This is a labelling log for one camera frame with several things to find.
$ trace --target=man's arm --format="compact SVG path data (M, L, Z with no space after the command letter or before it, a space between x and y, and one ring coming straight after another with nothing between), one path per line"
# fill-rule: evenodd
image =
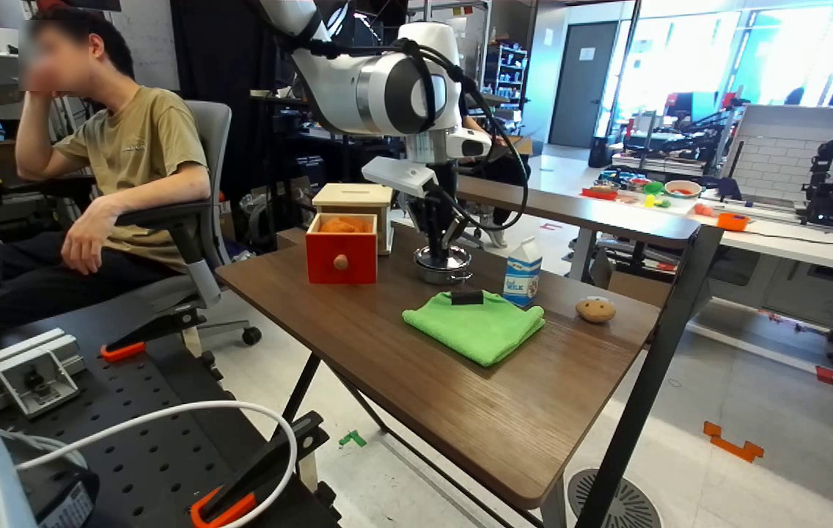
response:
M212 180L202 164L189 164L174 176L106 194L70 226L62 260L70 270L92 276L101 270L103 242L120 216L206 198L212 198Z
M21 180L46 183L79 169L73 158L54 151L54 141L46 138L49 107L54 94L30 92L24 101L24 114L14 138L14 164Z

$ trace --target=man's hand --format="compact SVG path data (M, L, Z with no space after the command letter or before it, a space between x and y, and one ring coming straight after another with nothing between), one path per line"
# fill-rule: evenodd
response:
M120 210L114 199L101 198L89 211L67 229L62 261L65 267L95 276L103 265L103 242L112 236Z

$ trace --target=green t-shirt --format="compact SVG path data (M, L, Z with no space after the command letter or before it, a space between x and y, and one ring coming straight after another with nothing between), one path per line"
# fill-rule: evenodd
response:
M57 144L67 158L89 164L98 192L114 194L180 175L189 164L206 169L206 151L181 97L162 89L139 89L118 111L98 111L73 135ZM181 267L168 233L118 226L106 248Z

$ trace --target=wheel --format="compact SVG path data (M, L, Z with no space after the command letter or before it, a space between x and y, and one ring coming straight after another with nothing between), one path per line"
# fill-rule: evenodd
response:
M260 334L260 329L247 326L243 334L241 334L241 340L243 340L247 348L256 348L256 343L265 340L265 334Z

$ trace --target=red box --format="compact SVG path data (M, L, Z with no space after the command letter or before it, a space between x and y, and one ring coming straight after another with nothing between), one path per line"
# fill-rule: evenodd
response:
M373 285L379 279L379 219L318 216L306 233L309 283Z

